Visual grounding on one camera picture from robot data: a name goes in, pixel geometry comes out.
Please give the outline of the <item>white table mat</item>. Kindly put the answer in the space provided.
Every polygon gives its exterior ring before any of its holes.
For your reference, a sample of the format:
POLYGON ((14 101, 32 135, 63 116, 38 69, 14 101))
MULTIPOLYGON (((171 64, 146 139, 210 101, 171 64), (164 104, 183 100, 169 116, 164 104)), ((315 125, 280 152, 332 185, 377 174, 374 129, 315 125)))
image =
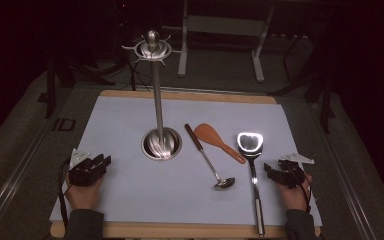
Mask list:
POLYGON ((165 125, 180 134, 182 147, 173 159, 154 161, 141 149, 143 136, 156 126, 153 100, 101 96, 95 103, 78 148, 112 158, 99 205, 107 221, 254 225, 248 165, 205 145, 219 176, 236 179, 232 187, 216 190, 214 174, 184 128, 207 123, 230 147, 236 147, 241 132, 262 134, 263 152, 255 166, 264 223, 285 223, 279 191, 263 169, 297 150, 281 105, 164 100, 162 109, 165 125))

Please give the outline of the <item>person's right hand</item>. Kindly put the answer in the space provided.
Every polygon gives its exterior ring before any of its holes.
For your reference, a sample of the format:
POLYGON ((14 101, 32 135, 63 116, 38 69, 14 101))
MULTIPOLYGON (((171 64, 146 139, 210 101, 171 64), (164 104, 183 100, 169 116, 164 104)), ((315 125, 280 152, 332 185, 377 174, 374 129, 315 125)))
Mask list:
POLYGON ((287 186, 276 184, 276 187, 280 191, 285 208, 287 210, 301 210, 309 212, 309 201, 311 199, 311 182, 312 176, 305 174, 304 182, 296 188, 289 189, 287 186))

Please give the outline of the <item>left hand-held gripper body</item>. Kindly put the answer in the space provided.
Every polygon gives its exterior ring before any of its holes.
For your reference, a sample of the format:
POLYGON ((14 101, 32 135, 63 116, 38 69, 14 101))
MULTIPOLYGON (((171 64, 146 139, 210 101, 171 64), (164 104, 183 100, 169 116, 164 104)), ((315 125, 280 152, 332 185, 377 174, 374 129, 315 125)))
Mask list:
POLYGON ((74 149, 69 161, 68 177, 76 186, 90 186, 106 173, 106 166, 94 164, 87 152, 74 149))

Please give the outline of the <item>person's left hand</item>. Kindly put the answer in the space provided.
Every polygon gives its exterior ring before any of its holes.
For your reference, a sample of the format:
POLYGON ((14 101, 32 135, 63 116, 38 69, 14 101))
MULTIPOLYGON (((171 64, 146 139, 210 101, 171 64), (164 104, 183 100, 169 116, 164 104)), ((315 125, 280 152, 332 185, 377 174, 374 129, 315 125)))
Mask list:
POLYGON ((87 187, 73 185, 69 177, 66 177, 67 190, 66 198, 68 199, 72 210, 88 209, 94 210, 98 206, 100 187, 104 177, 101 176, 92 185, 87 187))

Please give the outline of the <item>steel ladle with dark handle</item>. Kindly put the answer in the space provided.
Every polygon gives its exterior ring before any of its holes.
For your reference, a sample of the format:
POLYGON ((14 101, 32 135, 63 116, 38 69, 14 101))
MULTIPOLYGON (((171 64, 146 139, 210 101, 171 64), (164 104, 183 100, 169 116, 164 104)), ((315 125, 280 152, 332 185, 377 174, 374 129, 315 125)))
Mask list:
POLYGON ((197 136, 192 131, 190 125, 189 124, 185 124, 184 128, 187 131, 187 133, 188 133, 189 137, 191 138, 191 140, 193 141, 195 147, 202 154, 203 158, 205 159, 205 161, 207 162, 208 166, 210 167, 212 173, 214 174, 214 177, 215 177, 215 179, 217 181, 217 183, 214 185, 214 188, 216 190, 225 190, 225 189, 228 189, 228 188, 232 187, 235 184, 236 179, 234 177, 227 178, 227 179, 220 177, 218 172, 214 168, 213 164, 211 163, 210 159, 206 155, 206 153, 205 153, 205 151, 203 149, 203 146, 199 142, 197 136))

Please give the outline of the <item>steel turner spatula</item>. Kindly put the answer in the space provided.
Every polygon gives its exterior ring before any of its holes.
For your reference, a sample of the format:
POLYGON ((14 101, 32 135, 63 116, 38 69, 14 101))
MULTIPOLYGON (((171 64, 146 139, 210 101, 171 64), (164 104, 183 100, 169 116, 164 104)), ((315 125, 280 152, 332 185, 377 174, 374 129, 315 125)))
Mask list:
POLYGON ((259 133, 241 132, 237 136, 239 152, 248 161, 250 167, 256 216, 256 228, 260 238, 265 237, 265 228, 255 160, 262 154, 263 141, 263 136, 259 133))

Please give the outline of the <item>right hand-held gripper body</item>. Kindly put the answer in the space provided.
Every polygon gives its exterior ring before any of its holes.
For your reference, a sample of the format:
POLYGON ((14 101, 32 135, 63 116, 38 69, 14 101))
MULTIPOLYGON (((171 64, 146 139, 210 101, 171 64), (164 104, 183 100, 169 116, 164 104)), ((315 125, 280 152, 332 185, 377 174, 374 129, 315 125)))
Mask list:
POLYGON ((315 163, 313 159, 299 153, 284 154, 279 160, 285 160, 287 163, 287 167, 281 169, 280 183, 289 189, 295 188, 304 182, 305 176, 302 165, 315 163))

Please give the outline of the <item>white metal frame stand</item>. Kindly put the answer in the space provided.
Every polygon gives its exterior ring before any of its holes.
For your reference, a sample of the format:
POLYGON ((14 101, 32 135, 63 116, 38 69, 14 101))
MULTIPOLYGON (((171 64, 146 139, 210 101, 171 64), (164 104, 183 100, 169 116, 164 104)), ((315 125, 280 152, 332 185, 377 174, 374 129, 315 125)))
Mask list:
POLYGON ((177 53, 180 54, 177 74, 180 77, 184 77, 187 72, 187 38, 189 32, 254 36, 258 38, 259 42, 251 51, 251 59, 256 81, 263 83, 265 81, 265 77, 260 55, 268 35, 268 30, 275 11, 275 6, 273 4, 268 6, 264 20, 247 20, 190 15, 188 11, 188 5, 188 0, 182 0, 182 25, 180 27, 164 26, 164 29, 181 31, 181 48, 177 50, 177 53))

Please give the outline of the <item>steel utensil rack stand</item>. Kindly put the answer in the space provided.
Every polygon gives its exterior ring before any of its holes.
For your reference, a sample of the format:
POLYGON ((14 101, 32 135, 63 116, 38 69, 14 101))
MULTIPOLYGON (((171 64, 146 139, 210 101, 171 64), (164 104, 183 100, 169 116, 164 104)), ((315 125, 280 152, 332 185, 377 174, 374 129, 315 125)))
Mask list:
POLYGON ((176 130, 164 126, 160 66, 164 65, 164 60, 172 53, 172 47, 166 39, 160 38, 156 30, 151 29, 135 46, 124 46, 124 49, 132 50, 137 56, 137 62, 149 62, 151 68, 156 127, 143 136, 142 151, 154 161, 171 160, 180 152, 182 139, 176 130))

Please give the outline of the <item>wooden rice spatula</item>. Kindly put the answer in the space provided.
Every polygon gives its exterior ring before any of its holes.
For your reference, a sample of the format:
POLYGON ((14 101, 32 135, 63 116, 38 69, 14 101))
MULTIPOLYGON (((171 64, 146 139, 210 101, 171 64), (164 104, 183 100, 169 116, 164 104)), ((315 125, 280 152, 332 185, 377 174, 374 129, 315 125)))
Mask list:
POLYGON ((214 145, 224 152, 226 152, 229 156, 234 158, 237 162, 244 164, 246 159, 240 155, 236 150, 227 145, 222 138, 219 136, 217 131, 207 123, 203 123, 198 125, 194 130, 194 134, 197 136, 199 140, 202 140, 210 145, 214 145))

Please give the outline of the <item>black floor plate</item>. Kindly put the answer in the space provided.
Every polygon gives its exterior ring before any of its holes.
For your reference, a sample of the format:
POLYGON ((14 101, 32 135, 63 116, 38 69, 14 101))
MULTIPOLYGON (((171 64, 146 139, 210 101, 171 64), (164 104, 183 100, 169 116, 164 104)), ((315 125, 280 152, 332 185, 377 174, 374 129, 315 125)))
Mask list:
POLYGON ((75 119, 58 118, 54 123, 53 131, 72 131, 76 125, 75 119))

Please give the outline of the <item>black metal stand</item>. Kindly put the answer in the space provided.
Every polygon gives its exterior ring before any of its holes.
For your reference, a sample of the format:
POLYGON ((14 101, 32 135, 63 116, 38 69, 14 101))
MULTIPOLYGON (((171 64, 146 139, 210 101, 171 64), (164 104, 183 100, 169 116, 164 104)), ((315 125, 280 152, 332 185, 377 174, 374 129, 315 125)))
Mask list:
POLYGON ((304 94, 304 99, 307 103, 316 104, 319 98, 322 98, 320 125, 326 134, 330 133, 329 116, 333 83, 328 42, 329 38, 322 34, 314 44, 303 68, 292 78, 292 82, 286 87, 268 93, 268 96, 282 96, 308 84, 309 87, 304 94))
POLYGON ((52 116, 56 108, 56 79, 59 79, 63 87, 73 88, 76 84, 74 72, 78 72, 85 76, 87 80, 100 85, 114 85, 114 82, 105 80, 98 73, 67 56, 50 57, 46 67, 46 92, 42 93, 38 98, 39 102, 46 104, 46 119, 52 116))

